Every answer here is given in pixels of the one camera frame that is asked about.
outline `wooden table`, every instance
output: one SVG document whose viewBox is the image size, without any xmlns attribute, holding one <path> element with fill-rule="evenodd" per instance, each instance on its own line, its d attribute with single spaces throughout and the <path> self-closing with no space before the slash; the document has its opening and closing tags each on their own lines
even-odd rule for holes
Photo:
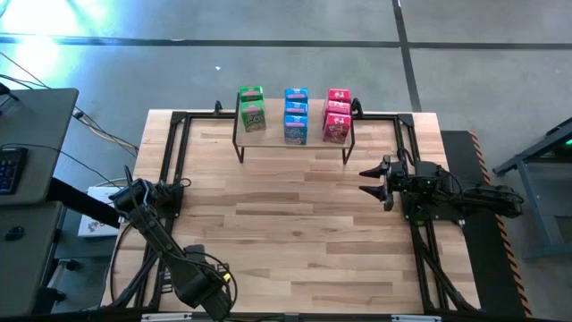
<svg viewBox="0 0 572 322">
<path fill-rule="evenodd" d="M 136 177 L 158 180 L 171 112 L 149 111 Z M 414 119 L 421 158 L 447 168 L 436 114 L 417 113 Z M 392 124 L 356 121 L 355 134 L 345 166 L 339 150 L 300 148 L 250 148 L 240 164 L 231 144 L 232 120 L 192 122 L 183 170 L 192 185 L 172 235 L 182 247 L 205 244 L 207 252 L 230 263 L 239 284 L 234 312 L 423 311 L 399 196 L 393 210 L 383 212 L 377 200 L 358 190 L 378 183 L 358 172 L 378 165 L 384 154 L 396 157 Z M 460 229 L 435 222 L 435 234 L 444 271 L 478 307 Z M 116 293 L 138 270 L 144 248 L 139 233 L 126 236 L 117 257 Z M 147 300 L 155 272 L 150 276 Z M 431 276 L 429 281 L 437 303 Z M 107 287 L 102 303 L 108 302 Z M 160 310 L 191 308 L 168 293 Z"/>
</svg>

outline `blue box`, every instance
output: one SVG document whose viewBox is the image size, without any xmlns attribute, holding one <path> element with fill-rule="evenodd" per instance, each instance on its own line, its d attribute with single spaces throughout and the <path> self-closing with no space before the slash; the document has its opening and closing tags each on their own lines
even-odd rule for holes
<svg viewBox="0 0 572 322">
<path fill-rule="evenodd" d="M 307 116 L 307 104 L 286 101 L 284 115 Z"/>
<path fill-rule="evenodd" d="M 307 116 L 284 116 L 284 141 L 286 144 L 306 145 Z"/>
<path fill-rule="evenodd" d="M 290 102 L 299 102 L 307 104 L 307 88 L 286 89 L 284 90 L 284 99 Z"/>
</svg>

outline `concrete floor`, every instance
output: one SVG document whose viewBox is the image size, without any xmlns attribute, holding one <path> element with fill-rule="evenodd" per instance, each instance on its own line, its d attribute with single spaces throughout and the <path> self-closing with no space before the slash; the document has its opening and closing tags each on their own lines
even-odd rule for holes
<svg viewBox="0 0 572 322">
<path fill-rule="evenodd" d="M 11 1 L 0 19 L 0 36 L 400 39 L 391 0 L 47 3 Z M 568 0 L 400 3 L 411 42 L 572 43 L 572 3 Z M 0 44 L 0 50 L 50 86 L 78 88 L 79 107 L 114 135 L 135 144 L 139 144 L 149 108 L 211 108 L 216 99 L 231 107 L 236 88 L 249 83 L 264 85 L 268 97 L 279 97 L 284 88 L 292 86 L 309 87 L 311 97 L 321 97 L 330 87 L 347 87 L 366 110 L 412 110 L 397 47 L 95 47 L 56 45 L 49 38 L 36 38 Z M 436 112 L 443 130 L 475 131 L 489 168 L 571 116 L 570 50 L 410 52 L 422 110 Z M 0 60 L 0 72 L 26 77 L 4 60 Z M 122 149 L 75 121 L 63 149 L 107 177 L 121 177 L 122 165 L 134 165 Z M 80 189 L 100 182 L 64 157 L 56 176 Z M 514 174 L 494 181 L 522 189 Z M 506 223 L 517 254 L 538 244 L 530 216 Z M 567 305 L 572 302 L 572 258 L 542 258 L 521 262 L 519 268 L 535 317 L 572 319 L 572 307 Z"/>
</svg>

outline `green box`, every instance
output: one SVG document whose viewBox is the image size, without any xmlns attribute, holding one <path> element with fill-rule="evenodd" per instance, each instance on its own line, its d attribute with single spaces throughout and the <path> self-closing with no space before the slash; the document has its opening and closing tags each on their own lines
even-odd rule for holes
<svg viewBox="0 0 572 322">
<path fill-rule="evenodd" d="M 240 116 L 247 132 L 266 130 L 265 103 L 262 100 L 240 103 Z"/>
<path fill-rule="evenodd" d="M 250 102 L 263 99 L 262 86 L 241 86 L 240 102 Z"/>
</svg>

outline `warning tape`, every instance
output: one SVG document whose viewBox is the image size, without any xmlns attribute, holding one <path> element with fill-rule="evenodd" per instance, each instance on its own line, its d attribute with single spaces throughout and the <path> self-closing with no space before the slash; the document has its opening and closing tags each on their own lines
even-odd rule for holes
<svg viewBox="0 0 572 322">
<path fill-rule="evenodd" d="M 492 184 L 491 177 L 489 176 L 489 171 L 484 164 L 483 152 L 481 152 L 481 146 L 479 145 L 479 139 L 476 137 L 476 134 L 472 131 L 469 131 L 471 136 L 473 137 L 473 144 L 475 145 L 476 157 L 479 159 L 479 165 L 481 166 L 481 171 L 483 172 L 484 181 L 488 184 Z M 520 301 L 525 311 L 525 315 L 527 318 L 531 318 L 533 316 L 532 311 L 530 310 L 530 305 L 528 304 L 528 299 L 525 295 L 525 287 L 522 285 L 522 278 L 520 277 L 520 271 L 518 270 L 517 262 L 515 260 L 515 253 L 512 251 L 512 247 L 510 246 L 509 237 L 507 235 L 507 228 L 502 221 L 502 217 L 499 215 L 494 215 L 497 220 L 497 226 L 499 226 L 500 237 L 504 243 L 505 251 L 507 252 L 507 259 L 510 263 L 510 270 L 512 271 L 512 275 L 515 278 L 515 282 L 517 283 L 517 290 L 520 294 Z"/>
</svg>

